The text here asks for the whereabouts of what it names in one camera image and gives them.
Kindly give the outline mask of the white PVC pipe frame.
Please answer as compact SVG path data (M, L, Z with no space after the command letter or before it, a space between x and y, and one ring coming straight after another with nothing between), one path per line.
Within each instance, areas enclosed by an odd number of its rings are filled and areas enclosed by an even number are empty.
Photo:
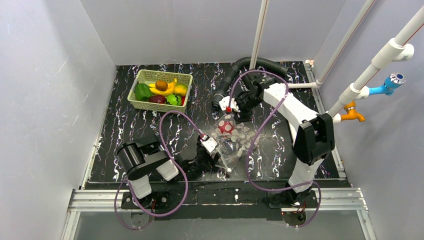
M330 62L325 66L322 74L318 80L313 83L294 84L295 88L319 88L322 85L325 77L330 73L331 68L336 63L338 57L346 47L348 41L355 33L360 23L365 18L368 11L371 9L374 1L367 0L358 15L354 19L352 25L343 37L336 51L332 55ZM410 59L414 54L414 47L409 44L409 40L424 26L424 8L421 7L419 11L410 19L410 21L402 28L402 30L393 38L391 38L373 57L370 65L363 71L357 80L351 83L347 89L339 96L338 101L328 111L330 114L330 123L333 124L334 118L338 122L342 121L341 116L337 116L338 112L351 101L357 99L362 94L363 88L368 82L382 69L387 67L392 62L402 62Z

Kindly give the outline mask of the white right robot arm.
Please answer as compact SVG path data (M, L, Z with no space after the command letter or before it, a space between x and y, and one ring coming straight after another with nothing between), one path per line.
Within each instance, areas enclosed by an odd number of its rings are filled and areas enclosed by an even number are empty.
M273 192L289 192L299 196L308 192L314 184L318 167L335 148L333 118L327 113L318 114L306 107L289 92L286 80L277 74L274 77L279 82L263 91L263 100L273 106L273 110L256 131L252 143L256 142L258 135L276 112L283 115L290 125L297 127L293 144L296 155L293 173L286 187L274 189Z

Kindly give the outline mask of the clear zip top bag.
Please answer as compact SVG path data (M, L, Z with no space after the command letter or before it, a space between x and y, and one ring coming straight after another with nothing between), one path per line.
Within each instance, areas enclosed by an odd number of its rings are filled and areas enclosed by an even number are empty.
M232 121L235 126L235 130L232 132L232 135L222 135L218 131L217 128L220 121ZM243 123L236 123L232 114L222 116L206 132L218 143L217 152L220 153L218 167L224 169L228 173L233 171L241 157L247 155L249 148L252 148L253 150L257 148L259 140L262 137L260 134L256 139L254 139L256 135L255 129L248 127Z

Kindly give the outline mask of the orange tap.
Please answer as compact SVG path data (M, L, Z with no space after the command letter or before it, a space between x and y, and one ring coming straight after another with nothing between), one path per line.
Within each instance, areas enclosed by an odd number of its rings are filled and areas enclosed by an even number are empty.
M357 112L355 101L351 101L346 104L343 109L346 111L346 114L341 115L341 121L350 121L350 120L358 120L359 122L364 122L366 118Z

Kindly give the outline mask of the dark green bell pepper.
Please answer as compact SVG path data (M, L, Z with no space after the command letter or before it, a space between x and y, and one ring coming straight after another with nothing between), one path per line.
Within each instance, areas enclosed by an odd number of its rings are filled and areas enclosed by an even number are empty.
M150 87L145 83L138 83L135 86L135 99L141 102L148 102L150 97L153 96Z

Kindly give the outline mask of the brown fake kiwi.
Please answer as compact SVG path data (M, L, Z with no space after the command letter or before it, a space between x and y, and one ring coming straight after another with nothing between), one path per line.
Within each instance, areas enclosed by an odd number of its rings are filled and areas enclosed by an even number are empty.
M159 91L166 91L168 89L168 83L163 80L158 80L155 82L155 88Z

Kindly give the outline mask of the yellow fake banana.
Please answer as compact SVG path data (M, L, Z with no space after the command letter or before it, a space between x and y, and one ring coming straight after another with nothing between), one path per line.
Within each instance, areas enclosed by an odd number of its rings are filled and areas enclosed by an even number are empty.
M158 80L155 83L148 85L150 91L153 95L168 96L174 93L174 87L177 84L177 79L175 78L172 82L166 82L164 80Z

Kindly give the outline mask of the green plastic basket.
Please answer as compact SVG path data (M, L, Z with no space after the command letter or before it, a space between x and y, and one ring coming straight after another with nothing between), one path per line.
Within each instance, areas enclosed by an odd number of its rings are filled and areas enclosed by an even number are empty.
M140 110L184 113L192 83L190 74L143 69L136 75L127 100Z

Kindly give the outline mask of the aluminium frame rail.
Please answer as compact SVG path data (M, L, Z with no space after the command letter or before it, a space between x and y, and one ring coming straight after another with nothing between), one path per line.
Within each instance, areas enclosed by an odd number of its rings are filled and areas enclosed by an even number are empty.
M278 220L288 213L308 211L355 211L363 235L375 240L374 229L368 215L368 206L360 188L335 187L313 188L310 196L295 203L265 203L262 198L272 193L259 192L248 187L198 186L190 189L179 210L171 214L172 219L259 219ZM63 240L75 237L82 212L139 212L128 189L84 189L73 191L62 233Z

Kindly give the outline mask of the blue tap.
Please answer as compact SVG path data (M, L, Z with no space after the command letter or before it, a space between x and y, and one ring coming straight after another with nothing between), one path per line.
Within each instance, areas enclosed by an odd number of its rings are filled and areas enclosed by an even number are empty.
M369 88L369 95L387 95L391 96L395 89L399 88L406 82L406 77L399 72L391 73L385 80L384 83L379 87Z

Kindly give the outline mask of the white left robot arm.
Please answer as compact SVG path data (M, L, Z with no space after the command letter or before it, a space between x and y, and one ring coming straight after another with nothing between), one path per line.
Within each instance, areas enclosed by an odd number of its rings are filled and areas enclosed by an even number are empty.
M137 139L123 143L116 151L116 156L122 164L129 183L138 199L152 193L149 174L156 170L164 180L181 181L181 172L168 156L163 144L155 140ZM196 144L196 156L183 159L179 154L174 160L183 169L188 180L194 180L205 172L210 172L216 166L221 155L218 145L212 140Z

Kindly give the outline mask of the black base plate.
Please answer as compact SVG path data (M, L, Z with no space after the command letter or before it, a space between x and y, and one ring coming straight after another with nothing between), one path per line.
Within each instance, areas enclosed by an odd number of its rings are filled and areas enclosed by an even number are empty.
M154 182L152 193L140 199L141 205L157 214L164 214L175 208L185 190L183 183L167 184ZM161 221L179 219L266 219L280 221L283 212L314 211L318 197L314 191L303 201L293 204L265 202L272 192L260 191L248 183L201 182L189 183L189 190L183 205L173 214L160 217Z

